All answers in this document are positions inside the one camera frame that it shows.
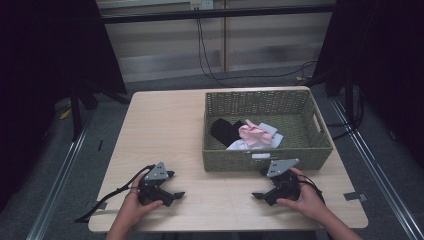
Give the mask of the metal floor rail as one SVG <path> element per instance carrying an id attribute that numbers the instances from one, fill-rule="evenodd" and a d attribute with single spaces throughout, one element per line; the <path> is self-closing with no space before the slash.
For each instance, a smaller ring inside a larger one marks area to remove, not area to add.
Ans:
<path id="1" fill-rule="evenodd" d="M 60 196 L 63 192 L 71 169 L 74 165 L 75 160 L 80 152 L 80 149 L 85 141 L 87 128 L 90 125 L 87 122 L 76 138 L 72 141 L 69 151 L 64 159 L 64 162 L 60 168 L 58 175 L 55 178 L 54 184 L 52 185 L 46 201 L 44 202 L 41 210 L 39 211 L 26 240 L 43 240 L 54 212 L 57 208 Z"/>
<path id="2" fill-rule="evenodd" d="M 424 231 L 418 226 L 415 217 L 393 187 L 361 133 L 357 129 L 352 129 L 351 126 L 347 124 L 345 107 L 342 105 L 341 101 L 334 98 L 331 98 L 330 101 L 342 126 L 346 129 L 355 147 L 359 151 L 361 158 L 409 240 L 424 240 Z"/>

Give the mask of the black horizontal bar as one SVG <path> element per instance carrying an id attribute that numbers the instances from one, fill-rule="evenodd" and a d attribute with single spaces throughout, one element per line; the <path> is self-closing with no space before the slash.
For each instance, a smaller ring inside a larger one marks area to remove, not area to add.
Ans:
<path id="1" fill-rule="evenodd" d="M 334 12 L 337 6 L 335 4 L 324 5 L 299 5 L 283 7 L 261 7 L 261 8 L 236 8 L 236 9 L 217 9 L 217 10 L 190 10 L 179 12 L 164 12 L 151 14 L 120 14 L 102 16 L 104 24 L 121 24 L 133 22 L 157 22 L 157 21 L 175 21 L 189 19 L 210 19 L 226 17 L 249 17 L 249 16 L 267 16 L 267 15 L 288 15 L 288 14 L 314 14 Z"/>

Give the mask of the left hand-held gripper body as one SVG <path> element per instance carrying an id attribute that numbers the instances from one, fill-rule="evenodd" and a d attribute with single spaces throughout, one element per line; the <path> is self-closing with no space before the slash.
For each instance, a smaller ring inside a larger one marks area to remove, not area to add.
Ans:
<path id="1" fill-rule="evenodd" d="M 167 170 L 163 162 L 154 165 L 141 179 L 138 185 L 140 193 L 138 200 L 141 204 L 162 200 L 169 207 L 174 199 L 173 194 L 162 190 L 160 186 L 168 180 Z"/>

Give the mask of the black metal stand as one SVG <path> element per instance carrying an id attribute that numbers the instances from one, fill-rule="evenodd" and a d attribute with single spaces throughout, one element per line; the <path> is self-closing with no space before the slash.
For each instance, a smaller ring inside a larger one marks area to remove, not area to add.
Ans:
<path id="1" fill-rule="evenodd" d="M 355 114 L 352 71 L 346 67 L 334 67 L 321 74 L 313 76 L 305 83 L 305 86 L 312 87 L 318 84 L 325 85 L 325 92 L 328 97 L 338 96 L 341 91 L 344 91 L 347 124 L 350 125 L 352 129 L 357 129 L 362 122 L 363 103 L 362 100 L 359 99 L 359 106 L 357 107 L 359 113 Z"/>
<path id="2" fill-rule="evenodd" d="M 81 120 L 80 103 L 88 110 L 95 110 L 99 103 L 95 94 L 100 93 L 121 104 L 129 104 L 130 100 L 124 96 L 114 93 L 112 90 L 102 87 L 93 82 L 74 82 L 70 92 L 70 110 L 73 120 L 73 141 L 82 134 L 83 124 Z"/>

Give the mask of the person's left hand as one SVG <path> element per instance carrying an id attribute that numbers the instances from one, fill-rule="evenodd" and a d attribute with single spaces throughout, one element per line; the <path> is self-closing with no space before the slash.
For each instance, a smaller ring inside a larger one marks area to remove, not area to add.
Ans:
<path id="1" fill-rule="evenodd" d="M 143 174 L 139 175 L 131 184 L 129 192 L 126 194 L 123 204 L 120 208 L 119 216 L 123 219 L 123 223 L 127 227 L 136 225 L 147 213 L 159 208 L 163 205 L 162 200 L 157 200 L 147 205 L 139 202 L 140 195 L 138 185 L 143 178 Z"/>

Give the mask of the light grey sock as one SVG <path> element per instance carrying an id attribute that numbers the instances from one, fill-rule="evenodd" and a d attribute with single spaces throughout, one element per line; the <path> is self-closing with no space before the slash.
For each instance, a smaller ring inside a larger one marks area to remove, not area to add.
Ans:
<path id="1" fill-rule="evenodd" d="M 263 129 L 264 131 L 268 132 L 271 135 L 274 135 L 274 134 L 276 134 L 278 132 L 278 129 L 277 128 L 274 128 L 273 126 L 270 126 L 270 125 L 268 125 L 266 123 L 260 123 L 259 124 L 259 127 L 261 129 Z"/>

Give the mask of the white wall outlet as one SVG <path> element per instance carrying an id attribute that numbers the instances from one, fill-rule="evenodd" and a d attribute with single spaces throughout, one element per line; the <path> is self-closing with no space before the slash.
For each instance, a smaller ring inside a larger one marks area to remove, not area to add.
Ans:
<path id="1" fill-rule="evenodd" d="M 190 0 L 190 8 L 192 10 L 213 10 L 213 0 Z"/>

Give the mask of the pink sock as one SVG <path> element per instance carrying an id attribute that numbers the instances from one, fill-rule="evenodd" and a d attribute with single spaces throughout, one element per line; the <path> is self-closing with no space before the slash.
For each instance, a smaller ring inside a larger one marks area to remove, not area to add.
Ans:
<path id="1" fill-rule="evenodd" d="M 270 146 L 272 143 L 274 132 L 267 128 L 263 128 L 245 120 L 245 124 L 239 129 L 239 137 L 245 142 L 249 148 Z"/>

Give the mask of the black sock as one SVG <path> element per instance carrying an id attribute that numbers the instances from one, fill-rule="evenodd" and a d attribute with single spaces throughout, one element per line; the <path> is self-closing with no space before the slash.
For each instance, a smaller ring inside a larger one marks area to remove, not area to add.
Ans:
<path id="1" fill-rule="evenodd" d="M 210 133 L 217 141 L 229 147 L 232 143 L 240 139 L 239 128 L 243 125 L 244 123 L 241 121 L 231 124 L 227 120 L 219 118 L 212 123 Z"/>

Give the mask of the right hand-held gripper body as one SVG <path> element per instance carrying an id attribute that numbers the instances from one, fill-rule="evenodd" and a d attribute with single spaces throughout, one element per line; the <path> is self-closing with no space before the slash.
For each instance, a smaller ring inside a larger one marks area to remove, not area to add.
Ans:
<path id="1" fill-rule="evenodd" d="M 274 189 L 263 195 L 263 199 L 270 205 L 274 205 L 279 198 L 295 197 L 298 193 L 298 178 L 291 167 L 299 163 L 298 159 L 272 160 L 265 176 L 268 177 Z"/>

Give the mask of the green woven basket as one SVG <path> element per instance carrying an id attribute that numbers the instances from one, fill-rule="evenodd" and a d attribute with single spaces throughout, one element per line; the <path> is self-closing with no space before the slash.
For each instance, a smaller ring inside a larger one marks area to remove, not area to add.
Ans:
<path id="1" fill-rule="evenodd" d="M 277 148 L 228 150 L 210 133 L 222 118 L 231 124 L 249 119 L 266 123 L 283 136 Z M 259 171 L 272 160 L 297 158 L 303 170 L 320 169 L 333 151 L 332 140 L 309 89 L 208 92 L 205 94 L 202 155 L 211 172 Z M 268 159 L 252 159 L 254 153 L 270 153 Z"/>

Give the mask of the pink and white cloth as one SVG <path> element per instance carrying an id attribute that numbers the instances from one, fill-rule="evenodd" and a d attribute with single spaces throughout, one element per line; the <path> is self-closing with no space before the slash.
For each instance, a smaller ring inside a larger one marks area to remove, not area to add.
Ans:
<path id="1" fill-rule="evenodd" d="M 277 148 L 281 144 L 282 140 L 283 140 L 283 136 L 279 133 L 275 133 L 272 136 L 270 144 L 260 143 L 260 144 L 248 146 L 245 140 L 240 139 L 240 140 L 233 142 L 228 147 L 228 150 L 250 150 L 250 149 Z"/>

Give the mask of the person's right hand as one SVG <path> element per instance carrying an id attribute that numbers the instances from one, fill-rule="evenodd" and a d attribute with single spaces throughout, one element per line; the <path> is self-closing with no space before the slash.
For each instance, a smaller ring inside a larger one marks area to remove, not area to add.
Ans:
<path id="1" fill-rule="evenodd" d="M 294 167 L 291 168 L 291 171 L 293 171 L 301 181 L 299 184 L 300 195 L 297 200 L 279 198 L 276 202 L 300 212 L 307 218 L 320 222 L 327 211 L 327 207 L 321 201 L 314 188 L 305 183 L 306 178 L 303 172 Z"/>

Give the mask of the black curtain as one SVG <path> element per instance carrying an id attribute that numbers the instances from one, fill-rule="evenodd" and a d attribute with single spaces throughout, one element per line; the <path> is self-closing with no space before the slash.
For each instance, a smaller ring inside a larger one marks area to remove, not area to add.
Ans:
<path id="1" fill-rule="evenodd" d="M 314 78 L 358 85 L 424 168 L 424 0 L 335 0 Z"/>
<path id="2" fill-rule="evenodd" d="M 0 0 L 0 213 L 32 171 L 55 104 L 126 87 L 96 0 Z"/>

